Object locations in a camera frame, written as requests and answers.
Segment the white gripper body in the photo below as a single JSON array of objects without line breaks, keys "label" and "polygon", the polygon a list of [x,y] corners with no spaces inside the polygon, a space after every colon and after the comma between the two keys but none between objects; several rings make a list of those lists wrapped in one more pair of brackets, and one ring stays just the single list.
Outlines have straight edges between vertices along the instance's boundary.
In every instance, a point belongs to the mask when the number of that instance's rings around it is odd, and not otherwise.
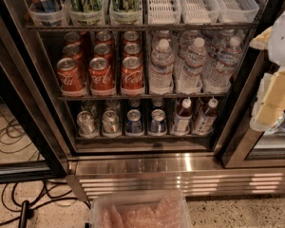
[{"label": "white gripper body", "polygon": [[268,54],[271,62],[285,67],[285,10],[273,24],[268,41]]}]

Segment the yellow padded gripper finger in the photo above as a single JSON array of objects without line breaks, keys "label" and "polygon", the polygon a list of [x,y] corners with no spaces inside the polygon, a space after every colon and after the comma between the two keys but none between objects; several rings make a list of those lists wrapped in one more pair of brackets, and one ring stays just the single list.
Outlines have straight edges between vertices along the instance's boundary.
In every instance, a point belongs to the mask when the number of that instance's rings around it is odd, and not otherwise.
[{"label": "yellow padded gripper finger", "polygon": [[249,44],[249,47],[258,50],[267,49],[271,32],[272,32],[272,27],[266,28],[257,37],[252,39],[252,41]]},{"label": "yellow padded gripper finger", "polygon": [[255,131],[272,128],[285,110],[285,67],[265,73],[260,81],[250,127]]}]

